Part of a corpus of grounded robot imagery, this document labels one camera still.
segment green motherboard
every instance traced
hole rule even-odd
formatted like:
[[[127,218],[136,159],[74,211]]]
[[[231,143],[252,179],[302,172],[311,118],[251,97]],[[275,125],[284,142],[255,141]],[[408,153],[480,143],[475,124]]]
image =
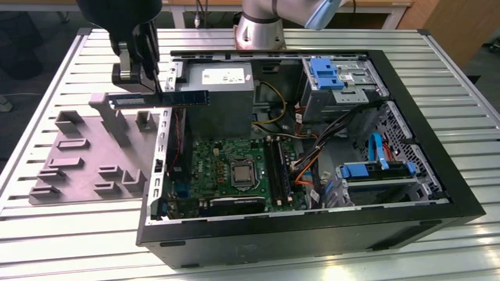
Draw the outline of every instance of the green motherboard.
[[[264,145],[264,139],[214,140],[194,143],[190,199],[180,201],[178,204],[184,218],[200,216],[195,210],[198,204],[203,206],[204,201],[224,197],[264,197],[264,212],[304,210],[307,208],[302,186],[294,186],[295,192],[290,202],[278,205],[272,201],[272,188],[275,187],[270,183]],[[288,164],[298,157],[294,141],[287,138],[282,139],[280,146]],[[244,187],[238,187],[235,181],[238,163],[243,163],[242,171],[247,172],[247,175],[248,173],[252,175],[246,180],[254,182]],[[292,178],[288,178],[287,181],[291,185],[294,184]]]

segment blue clip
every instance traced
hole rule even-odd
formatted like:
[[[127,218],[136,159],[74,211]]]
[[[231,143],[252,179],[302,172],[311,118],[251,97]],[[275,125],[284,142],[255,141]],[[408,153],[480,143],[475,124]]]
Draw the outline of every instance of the blue clip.
[[[328,194],[331,188],[334,187],[334,181],[330,182],[327,189],[326,189],[326,194]]]
[[[311,74],[316,78],[316,86],[320,90],[342,90],[344,82],[339,79],[338,68],[330,59],[311,59]]]
[[[347,166],[347,169],[350,170],[350,174],[352,177],[367,177],[370,175],[367,165],[348,164],[346,166]]]
[[[408,161],[407,162],[407,168],[408,168],[408,172],[412,176],[415,176],[416,174],[416,167],[415,167],[415,164],[414,162]]]
[[[347,169],[346,166],[340,167],[340,173],[343,174],[343,178],[347,179],[351,177],[350,170]]]
[[[376,160],[380,162],[383,166],[383,170],[390,168],[388,162],[386,160],[384,149],[383,149],[383,136],[380,136],[379,133],[372,133],[368,139],[368,161],[376,161]]]

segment aluminum table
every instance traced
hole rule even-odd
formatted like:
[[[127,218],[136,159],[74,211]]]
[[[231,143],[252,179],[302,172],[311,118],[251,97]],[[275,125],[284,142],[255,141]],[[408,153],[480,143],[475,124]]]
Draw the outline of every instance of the aluminum table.
[[[171,50],[234,49],[230,29],[160,30],[159,37],[162,80]],[[28,192],[56,138],[58,113],[96,115],[90,93],[122,91],[111,83],[118,57],[108,35],[84,29],[0,176],[0,279],[499,279],[500,117],[434,38],[415,30],[292,29],[286,40],[290,49],[386,51],[487,215],[398,250],[172,270],[135,246],[140,199],[32,207]]]

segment red wire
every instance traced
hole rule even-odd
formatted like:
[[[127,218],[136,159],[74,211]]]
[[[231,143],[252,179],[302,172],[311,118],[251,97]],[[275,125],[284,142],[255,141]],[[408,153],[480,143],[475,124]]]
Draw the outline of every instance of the red wire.
[[[388,154],[388,159],[390,159],[391,161],[394,161],[395,158],[394,158],[394,155],[392,155],[392,152],[391,152],[391,148],[390,148],[390,146],[387,145],[387,143],[383,144],[383,147],[384,147],[386,152],[387,152],[387,154]]]
[[[178,112],[175,112],[175,123],[176,123],[175,127],[176,127],[176,134],[178,134],[178,152],[175,154],[174,162],[172,162],[172,165],[170,167],[170,173],[172,171],[175,162],[178,161],[178,158],[180,156],[180,122],[179,122],[179,114],[178,114]]]
[[[300,132],[299,132],[299,127],[300,127],[300,124],[298,123],[298,125],[295,126],[295,134],[298,136],[307,136],[307,135],[303,135]]]

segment floor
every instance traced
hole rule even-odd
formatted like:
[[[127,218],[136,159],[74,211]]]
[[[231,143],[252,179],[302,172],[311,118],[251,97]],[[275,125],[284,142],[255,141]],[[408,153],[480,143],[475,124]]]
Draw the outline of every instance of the floor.
[[[10,113],[0,112],[0,171],[18,144],[24,128],[36,110],[39,101],[52,81],[52,77],[60,66],[76,31],[92,25],[76,12],[70,13],[70,22],[62,23],[55,12],[30,12],[30,16],[43,37],[43,45],[36,48],[39,61],[43,63],[40,74],[28,80],[12,79],[0,70],[0,94],[10,95],[8,100],[14,105]],[[186,22],[190,28],[194,26],[194,15],[186,13]],[[230,28],[234,24],[234,14],[214,12],[208,15],[208,27]],[[158,18],[159,28],[174,28],[172,17],[163,13]],[[286,28],[296,27],[286,23]],[[6,45],[0,32],[0,47]],[[7,52],[0,52],[0,65]],[[470,65],[466,67],[467,75],[482,75],[476,84],[492,105],[500,110],[500,54],[492,54],[488,49],[482,49]]]

